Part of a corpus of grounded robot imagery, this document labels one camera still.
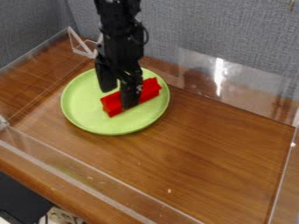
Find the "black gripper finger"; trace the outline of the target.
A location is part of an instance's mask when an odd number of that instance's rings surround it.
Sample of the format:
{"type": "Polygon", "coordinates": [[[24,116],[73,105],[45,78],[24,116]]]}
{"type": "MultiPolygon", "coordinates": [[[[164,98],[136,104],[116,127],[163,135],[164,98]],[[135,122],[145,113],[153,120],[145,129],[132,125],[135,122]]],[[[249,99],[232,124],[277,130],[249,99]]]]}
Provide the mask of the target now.
{"type": "Polygon", "coordinates": [[[120,101],[121,109],[131,109],[139,104],[143,92],[143,71],[132,70],[129,73],[120,73],[120,101]]]}
{"type": "Polygon", "coordinates": [[[107,59],[101,54],[95,58],[95,69],[100,90],[107,93],[117,87],[117,78],[115,77],[107,59]]]}

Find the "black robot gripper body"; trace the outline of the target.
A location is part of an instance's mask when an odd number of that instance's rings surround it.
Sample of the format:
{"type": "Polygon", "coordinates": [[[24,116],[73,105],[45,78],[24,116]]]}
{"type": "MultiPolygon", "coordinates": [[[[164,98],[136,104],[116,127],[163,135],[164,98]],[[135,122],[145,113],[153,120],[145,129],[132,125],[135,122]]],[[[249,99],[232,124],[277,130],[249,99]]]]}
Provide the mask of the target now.
{"type": "Polygon", "coordinates": [[[141,0],[93,0],[104,35],[104,55],[113,68],[127,72],[140,69],[144,45],[149,40],[143,24],[136,20],[141,0]]]}

